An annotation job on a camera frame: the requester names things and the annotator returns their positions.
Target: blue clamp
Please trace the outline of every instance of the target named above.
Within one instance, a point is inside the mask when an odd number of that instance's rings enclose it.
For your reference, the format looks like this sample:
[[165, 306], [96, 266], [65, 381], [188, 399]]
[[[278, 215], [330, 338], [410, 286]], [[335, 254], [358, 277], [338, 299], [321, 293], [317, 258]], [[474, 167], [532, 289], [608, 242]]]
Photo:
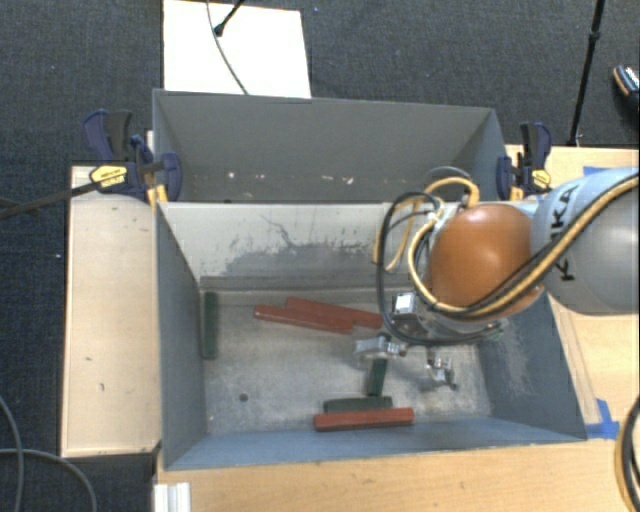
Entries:
[[147, 191], [152, 188], [145, 180], [146, 174], [154, 174], [155, 185], [163, 184], [169, 201], [177, 201], [182, 188], [182, 167], [175, 152], [163, 153], [160, 162], [154, 163], [153, 152], [140, 135], [128, 137], [131, 112], [107, 112], [100, 109], [89, 114], [82, 123], [85, 144], [93, 150], [101, 164], [118, 163], [127, 169], [125, 183], [104, 189], [105, 194], [122, 194], [140, 201], [147, 201]]
[[512, 199], [516, 189], [522, 197], [545, 194], [551, 190], [551, 178], [544, 168], [551, 153], [551, 133], [542, 123], [522, 123], [524, 153], [518, 153], [514, 167], [508, 156], [498, 158], [496, 187], [500, 199]]

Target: yellow cable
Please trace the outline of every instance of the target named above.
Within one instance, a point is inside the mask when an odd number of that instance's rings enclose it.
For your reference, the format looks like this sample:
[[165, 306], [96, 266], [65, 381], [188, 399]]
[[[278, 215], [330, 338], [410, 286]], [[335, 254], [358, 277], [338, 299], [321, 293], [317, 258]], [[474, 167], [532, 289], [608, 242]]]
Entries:
[[[526, 276], [503, 297], [496, 299], [483, 308], [480, 308], [473, 312], [469, 312], [468, 317], [474, 318], [492, 313], [511, 302], [520, 292], [540, 279], [542, 274], [544, 274], [544, 272], [546, 272], [549, 267], [553, 265], [555, 260], [567, 249], [569, 244], [573, 242], [575, 238], [577, 238], [580, 232], [587, 227], [589, 222], [591, 222], [596, 217], [596, 215], [598, 215], [611, 201], [637, 186], [638, 177], [636, 176], [635, 178], [626, 180], [623, 183], [620, 183], [608, 190], [580, 214], [575, 224], [561, 235], [561, 238], [558, 240], [556, 247], [554, 247], [554, 249], [550, 251], [549, 254], [545, 256], [540, 263], [538, 263], [538, 265], [536, 265], [536, 267], [529, 273], [528, 276]], [[413, 240], [409, 245], [409, 251], [407, 253], [409, 275], [411, 277], [411, 280], [413, 281], [414, 286], [420, 291], [420, 293], [432, 304], [437, 303], [438, 309], [440, 311], [443, 311], [445, 313], [464, 313], [465, 311], [468, 311], [470, 307], [459, 307], [452, 306], [451, 304], [439, 303], [438, 299], [436, 299], [436, 297], [434, 297], [430, 290], [424, 285], [416, 270], [414, 258], [418, 244], [420, 243], [422, 237], [431, 229], [433, 229], [434, 225], [435, 222], [425, 224], [413, 237]]]
[[[454, 185], [454, 184], [464, 185], [469, 190], [469, 199], [467, 201], [467, 205], [465, 206], [465, 208], [471, 208], [475, 206], [478, 203], [478, 201], [480, 201], [480, 189], [476, 186], [476, 184], [465, 178], [459, 178], [456, 176], [452, 176], [450, 178], [443, 178], [441, 180], [436, 181], [435, 183], [432, 183], [431, 185], [429, 185], [427, 188], [424, 189], [424, 193], [430, 194], [431, 192], [433, 192], [434, 190], [437, 190], [440, 187], [444, 187], [446, 185]], [[395, 213], [413, 204], [413, 209], [411, 210], [412, 215], [411, 217], [409, 217], [409, 220], [407, 221], [407, 226], [404, 229], [404, 233], [402, 235], [402, 240], [400, 241], [400, 245], [398, 246], [398, 250], [396, 251], [396, 254], [393, 257], [393, 259], [385, 267], [385, 270], [387, 272], [390, 272], [391, 270], [396, 268], [398, 262], [402, 259], [404, 250], [407, 247], [407, 243], [409, 242], [409, 236], [411, 235], [411, 228], [413, 227], [413, 221], [415, 220], [415, 216], [413, 214], [415, 214], [418, 211], [418, 209], [422, 206], [423, 203], [424, 203], [423, 198], [408, 199], [407, 201], [400, 203], [394, 208], [393, 212]], [[435, 213], [437, 217], [441, 217], [443, 212], [444, 212], [444, 208], [441, 206], [439, 211]], [[379, 243], [380, 243], [380, 232], [378, 232], [378, 235], [376, 236], [376, 242], [373, 247], [374, 263], [378, 263], [377, 259], [378, 259]]]

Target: black cord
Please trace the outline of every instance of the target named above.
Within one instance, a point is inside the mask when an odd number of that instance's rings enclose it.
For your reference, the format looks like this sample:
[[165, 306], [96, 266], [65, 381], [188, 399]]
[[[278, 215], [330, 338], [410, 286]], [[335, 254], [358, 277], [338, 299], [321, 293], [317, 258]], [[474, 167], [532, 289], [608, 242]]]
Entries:
[[400, 331], [394, 324], [393, 318], [391, 318], [391, 314], [386, 305], [385, 301], [385, 286], [384, 286], [384, 274], [385, 274], [385, 264], [384, 264], [384, 253], [386, 249], [387, 235], [390, 231], [391, 219], [394, 214], [394, 210], [396, 207], [407, 201], [408, 199], [414, 198], [422, 198], [429, 201], [434, 210], [438, 210], [440, 208], [440, 200], [431, 194], [426, 194], [424, 192], [406, 192], [401, 196], [397, 197], [391, 207], [387, 211], [384, 216], [384, 220], [382, 222], [382, 227], [380, 228], [380, 239], [378, 240], [378, 251], [376, 253], [376, 297], [378, 300], [378, 309], [380, 311], [380, 316], [382, 317], [382, 321], [384, 326], [387, 328], [389, 333], [398, 338], [400, 341], [404, 341], [405, 343], [409, 343], [410, 345], [421, 345], [426, 347], [435, 347], [442, 345], [468, 345], [470, 343], [474, 343], [477, 341], [478, 336], [482, 335], [484, 332], [493, 333], [496, 331], [495, 328], [487, 328], [485, 331], [480, 331], [479, 333], [473, 333], [469, 335], [461, 335], [459, 338], [452, 340], [437, 340], [437, 339], [424, 339], [417, 338], [415, 336], [409, 336], [402, 331]]
[[635, 424], [638, 421], [638, 414], [640, 413], [640, 396], [636, 398], [635, 404], [629, 411], [627, 421], [622, 431], [622, 475], [624, 477], [625, 487], [629, 494], [629, 499], [633, 504], [636, 511], [640, 512], [640, 496], [638, 496], [638, 489], [634, 478], [638, 478], [638, 466], [635, 460], [635, 453], [633, 447], [633, 430]]
[[82, 482], [82, 485], [87, 490], [89, 494], [89, 498], [91, 499], [91, 510], [93, 512], [97, 512], [98, 510], [98, 500], [96, 498], [96, 493], [89, 482], [89, 479], [86, 475], [74, 464], [69, 462], [62, 457], [58, 457], [57, 455], [53, 455], [51, 453], [41, 452], [39, 450], [29, 450], [25, 449], [22, 446], [22, 440], [20, 438], [20, 431], [18, 430], [18, 425], [16, 424], [15, 419], [13, 418], [13, 414], [11, 414], [11, 410], [7, 406], [4, 399], [0, 396], [0, 408], [4, 412], [4, 415], [9, 422], [9, 426], [13, 432], [13, 437], [15, 439], [15, 448], [5, 448], [0, 449], [0, 455], [16, 455], [18, 458], [18, 487], [16, 490], [16, 499], [14, 505], [14, 511], [20, 512], [21, 504], [22, 504], [22, 495], [24, 494], [24, 456], [29, 455], [31, 457], [38, 457], [41, 459], [53, 461], [57, 464], [60, 464], [66, 467], [69, 471], [71, 471], [79, 480]]
[[236, 72], [234, 71], [233, 66], [227, 59], [227, 56], [225, 55], [224, 50], [222, 49], [222, 45], [220, 44], [220, 41], [218, 41], [218, 34], [216, 34], [216, 27], [213, 26], [213, 21], [211, 20], [211, 7], [209, 4], [209, 0], [206, 0], [206, 2], [207, 2], [207, 17], [209, 18], [209, 28], [211, 28], [211, 34], [213, 35], [213, 40], [216, 43], [218, 51], [220, 52], [220, 56], [222, 57], [222, 60], [224, 61], [225, 66], [227, 66], [229, 73], [231, 73], [231, 76], [236, 81], [236, 84], [238, 84], [238, 87], [240, 87], [240, 89], [242, 90], [242, 93], [248, 95], [249, 93], [245, 89], [243, 83], [238, 78], [238, 75], [236, 75]]
[[13, 418], [13, 414], [11, 414], [11, 410], [9, 406], [4, 401], [4, 399], [0, 396], [0, 408], [4, 412], [7, 421], [9, 422], [9, 426], [11, 427], [11, 432], [13, 432], [13, 439], [16, 445], [14, 453], [18, 458], [18, 487], [16, 489], [16, 499], [13, 510], [15, 512], [20, 512], [20, 506], [22, 504], [22, 494], [24, 492], [24, 448], [22, 446], [22, 439], [20, 438], [20, 431], [18, 430], [18, 425], [16, 424], [16, 420]]

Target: white paper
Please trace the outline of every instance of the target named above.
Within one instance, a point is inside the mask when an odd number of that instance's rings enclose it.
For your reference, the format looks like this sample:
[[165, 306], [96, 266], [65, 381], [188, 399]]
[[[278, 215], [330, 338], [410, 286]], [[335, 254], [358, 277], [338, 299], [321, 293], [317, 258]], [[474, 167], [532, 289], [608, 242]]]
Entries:
[[[211, 4], [213, 25], [230, 4]], [[242, 6], [219, 38], [249, 94], [309, 98], [311, 89], [298, 11]], [[218, 51], [204, 2], [164, 2], [164, 87], [242, 94]]]

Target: blue tape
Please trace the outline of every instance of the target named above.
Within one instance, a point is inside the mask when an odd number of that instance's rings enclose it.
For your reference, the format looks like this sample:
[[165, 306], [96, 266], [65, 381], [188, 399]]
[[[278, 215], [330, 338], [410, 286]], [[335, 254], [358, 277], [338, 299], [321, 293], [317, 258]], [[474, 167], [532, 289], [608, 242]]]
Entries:
[[585, 425], [587, 437], [589, 439], [617, 439], [618, 432], [620, 432], [620, 422], [612, 421], [606, 401], [596, 398], [596, 403], [600, 410], [602, 422]]
[[608, 167], [587, 167], [584, 166], [582, 168], [582, 174], [584, 174], [585, 176], [589, 176], [591, 174], [596, 174], [600, 171], [606, 171], [608, 169]]

